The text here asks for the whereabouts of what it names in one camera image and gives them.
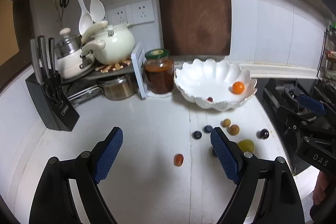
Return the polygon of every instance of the blue gripper pad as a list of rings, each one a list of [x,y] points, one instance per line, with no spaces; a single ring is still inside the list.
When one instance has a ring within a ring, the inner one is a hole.
[[[119,149],[123,144],[123,139],[123,131],[119,128],[96,163],[96,173],[93,179],[97,184],[101,180],[106,179]]]
[[[238,164],[215,128],[211,131],[210,140],[227,178],[238,184],[240,181]]]

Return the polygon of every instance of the knife block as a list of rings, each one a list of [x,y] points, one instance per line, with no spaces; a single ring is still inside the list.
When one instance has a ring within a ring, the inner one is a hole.
[[[55,90],[60,94],[60,101],[62,101],[60,106],[57,106],[57,104],[47,96],[46,83],[40,85],[36,80],[35,73],[26,79],[26,85],[31,99],[47,128],[59,131],[72,131],[79,119],[79,114],[64,95],[61,86],[57,84],[61,83],[60,74],[56,72],[55,75],[50,78],[50,81],[53,83]]]

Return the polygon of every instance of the green jar lid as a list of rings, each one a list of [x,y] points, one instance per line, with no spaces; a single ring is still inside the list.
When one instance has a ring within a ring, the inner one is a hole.
[[[157,48],[155,50],[151,50],[145,54],[146,59],[160,59],[163,57],[169,56],[169,50],[165,48]]]

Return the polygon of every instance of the white ceramic pot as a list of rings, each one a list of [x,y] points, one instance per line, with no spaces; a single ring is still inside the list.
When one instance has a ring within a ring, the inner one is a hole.
[[[104,65],[126,60],[135,48],[135,39],[128,26],[127,23],[108,26],[107,21],[93,24],[82,36],[82,54],[92,50]]]
[[[95,62],[95,56],[90,51],[81,57],[81,36],[70,36],[70,28],[62,29],[59,34],[64,37],[55,45],[56,65],[62,79],[70,79],[83,74]]]

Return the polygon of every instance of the wall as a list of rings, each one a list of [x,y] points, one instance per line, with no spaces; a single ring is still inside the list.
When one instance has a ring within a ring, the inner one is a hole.
[[[101,0],[108,11],[138,0]],[[155,22],[137,25],[131,31],[146,50],[163,47],[158,0],[152,0]],[[89,7],[90,0],[84,0]],[[59,38],[52,0],[32,0],[36,33]],[[78,33],[80,7],[70,0],[64,25]],[[316,69],[328,23],[302,0],[232,0],[232,39],[229,60],[280,64]]]
[[[46,129],[25,82],[33,72],[30,66],[0,93],[0,195],[12,211],[26,163]]]
[[[0,0],[0,32],[2,39],[0,41],[0,66],[8,59],[19,52],[17,45],[14,19],[13,19],[13,2],[10,0]]]

